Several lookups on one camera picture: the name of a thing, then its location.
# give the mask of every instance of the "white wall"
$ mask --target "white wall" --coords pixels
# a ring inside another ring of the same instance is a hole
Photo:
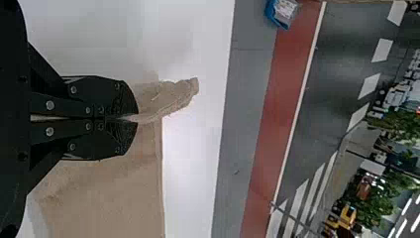
[[[60,74],[198,76],[200,94],[163,123],[168,238],[210,236],[234,1],[20,0],[30,41]]]

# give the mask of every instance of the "crosswalk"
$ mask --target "crosswalk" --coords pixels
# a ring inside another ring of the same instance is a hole
[[[273,237],[283,237],[290,238],[292,235],[298,235],[303,231],[303,226],[301,224],[308,225],[311,219],[314,217],[316,211],[318,210],[319,204],[321,202],[322,196],[324,194],[325,188],[327,186],[331,171],[333,170],[333,165],[336,161],[337,152],[334,153],[328,163],[327,168],[325,163],[318,168],[313,178],[307,179],[294,194],[293,203],[290,210],[287,212],[287,216],[283,214],[285,211],[287,200],[285,200],[278,210],[275,210],[270,217],[268,229],[266,233],[266,238]],[[287,218],[287,223],[282,234],[280,232],[280,224],[284,218]],[[295,228],[295,220],[299,220],[301,224]]]

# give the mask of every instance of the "asphalt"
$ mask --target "asphalt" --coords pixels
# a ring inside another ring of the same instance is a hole
[[[307,179],[310,184],[317,169],[328,164],[339,149],[352,114],[374,99],[374,94],[370,94],[358,100],[365,78],[383,71],[379,85],[395,79],[395,65],[400,61],[392,56],[395,51],[387,61],[371,63],[380,38],[398,37],[398,27],[386,20],[390,7],[388,3],[327,4],[276,200],[278,205],[286,199],[293,201],[296,190]],[[287,202],[286,212],[292,203]],[[282,220],[278,237],[282,237],[286,222],[287,219]]]

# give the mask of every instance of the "white road marking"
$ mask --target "white road marking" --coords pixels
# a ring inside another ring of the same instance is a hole
[[[365,97],[366,95],[372,93],[379,82],[380,73],[372,75],[370,77],[365,78],[364,85],[362,86],[361,93],[359,94],[358,99]]]
[[[347,128],[347,131],[349,132],[352,130],[353,127],[356,126],[360,121],[364,119],[368,112],[369,103],[367,103],[365,106],[357,110],[355,113],[353,113],[352,118],[350,119],[349,127]]]
[[[287,200],[279,207],[281,210],[286,209]],[[281,221],[283,220],[283,212],[275,210],[269,218],[268,228],[266,229],[265,238],[277,237],[278,229],[280,228]]]
[[[376,50],[374,51],[371,62],[385,61],[388,59],[389,52],[391,51],[393,41],[387,39],[379,39],[377,42]]]
[[[289,218],[287,220],[286,228],[284,229],[283,238],[290,238],[290,237],[292,237],[291,234],[293,232],[293,227],[294,227],[294,220],[292,220],[291,218]]]
[[[307,179],[296,191],[293,204],[291,205],[290,215],[294,218],[299,213],[300,205],[302,204],[303,196],[305,195],[306,186],[308,186],[309,179]]]
[[[404,222],[402,222],[402,225],[399,227],[398,232],[395,235],[395,238],[399,238],[399,236],[402,234],[402,232],[404,231],[405,226],[407,225],[407,219],[404,219]]]
[[[411,226],[411,229],[410,229],[410,232],[411,233],[414,233],[416,231],[417,226],[419,225],[419,223],[420,223],[420,213],[417,216],[416,220],[414,221],[413,225]]]
[[[309,179],[307,179],[296,191],[296,195],[294,196],[293,204],[291,205],[290,209],[290,216],[297,218],[297,214],[299,213],[300,205],[302,204],[303,196],[305,195],[306,186],[308,185]],[[283,233],[283,238],[291,237],[291,233],[294,228],[295,221],[291,218],[288,218],[286,228]]]
[[[327,186],[328,179],[330,178],[331,171],[333,170],[334,162],[336,161],[337,152],[331,156],[330,162],[328,163],[327,170],[325,171],[324,178],[322,179],[321,187],[318,190],[318,195],[315,200],[314,208],[312,209],[309,219],[312,219],[318,210],[319,203],[324,194],[325,187]]]
[[[391,10],[389,11],[389,15],[387,19],[397,25],[398,27],[401,25],[402,18],[405,14],[405,9],[407,8],[408,4],[404,1],[394,1],[392,2]]]
[[[308,218],[309,210],[311,209],[312,201],[316,193],[316,188],[318,188],[319,180],[324,171],[324,167],[325,167],[325,163],[322,164],[322,166],[318,169],[318,171],[316,171],[315,177],[312,180],[311,188],[309,188],[308,198],[306,199],[305,206],[303,207],[302,216],[300,217],[300,222],[303,224],[306,223],[306,219]],[[303,230],[303,226],[299,225],[297,227],[296,234],[300,234],[302,230]]]
[[[405,212],[407,212],[408,207],[410,207],[412,201],[412,198],[408,199],[407,203],[405,203],[404,209],[402,209],[401,215],[405,215]]]
[[[322,19],[324,18],[326,5],[327,5],[327,3],[323,2],[322,5],[321,5],[321,10],[319,12],[318,22],[317,22],[316,29],[315,29],[315,35],[314,35],[314,39],[312,40],[311,51],[309,52],[309,58],[308,58],[308,63],[306,64],[305,74],[303,75],[302,87],[300,88],[299,100],[297,101],[296,111],[294,112],[294,118],[293,118],[293,123],[292,123],[291,129],[290,129],[290,135],[289,135],[289,138],[288,138],[288,141],[287,141],[286,152],[284,153],[284,160],[283,160],[283,164],[281,166],[280,176],[278,177],[277,187],[275,189],[275,194],[274,194],[274,198],[273,198],[274,201],[277,200],[278,192],[280,191],[281,180],[283,178],[284,169],[285,169],[286,164],[287,164],[287,158],[288,158],[288,154],[290,152],[291,141],[293,139],[294,130],[296,128],[297,117],[299,116],[300,107],[302,106],[303,94],[305,93],[306,82],[308,81],[309,70],[311,68],[312,59],[314,57],[315,47],[316,47],[316,43],[318,41],[319,30],[321,29]]]
[[[388,238],[391,238],[393,236],[393,233],[395,233],[395,227],[392,228],[391,232],[389,232]]]

